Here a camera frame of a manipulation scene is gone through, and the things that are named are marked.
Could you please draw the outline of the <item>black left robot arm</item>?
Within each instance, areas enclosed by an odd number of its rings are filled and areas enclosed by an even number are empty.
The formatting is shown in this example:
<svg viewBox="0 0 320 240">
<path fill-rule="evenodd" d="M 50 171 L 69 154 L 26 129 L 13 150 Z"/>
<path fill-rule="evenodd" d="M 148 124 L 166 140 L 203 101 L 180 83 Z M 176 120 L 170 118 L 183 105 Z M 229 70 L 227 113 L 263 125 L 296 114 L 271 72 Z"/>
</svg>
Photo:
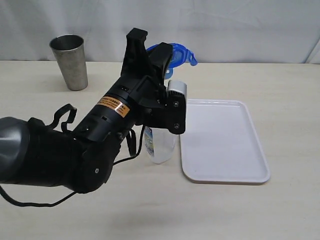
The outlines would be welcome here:
<svg viewBox="0 0 320 240">
<path fill-rule="evenodd" d="M 186 86 L 164 82 L 174 47 L 162 42 L 146 49 L 147 35 L 139 28 L 126 35 L 119 79 L 73 130 L 67 128 L 76 116 L 70 104 L 49 125 L 37 118 L 0 120 L 1 183 L 89 193 L 107 182 L 123 141 L 135 152 L 133 126 L 185 132 Z"/>
</svg>

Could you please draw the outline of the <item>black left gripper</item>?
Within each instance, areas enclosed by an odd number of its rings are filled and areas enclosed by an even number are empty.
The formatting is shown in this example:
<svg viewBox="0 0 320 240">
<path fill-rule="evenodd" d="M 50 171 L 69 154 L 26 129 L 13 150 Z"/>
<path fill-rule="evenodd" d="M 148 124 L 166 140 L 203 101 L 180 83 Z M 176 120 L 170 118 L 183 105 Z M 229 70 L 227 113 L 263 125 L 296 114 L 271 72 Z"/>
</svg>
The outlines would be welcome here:
<svg viewBox="0 0 320 240">
<path fill-rule="evenodd" d="M 134 27 L 126 35 L 121 75 L 129 76 L 130 127 L 167 129 L 174 135 L 186 131 L 187 99 L 167 91 L 165 74 L 173 56 L 173 46 L 161 42 L 145 48 L 148 32 Z"/>
</svg>

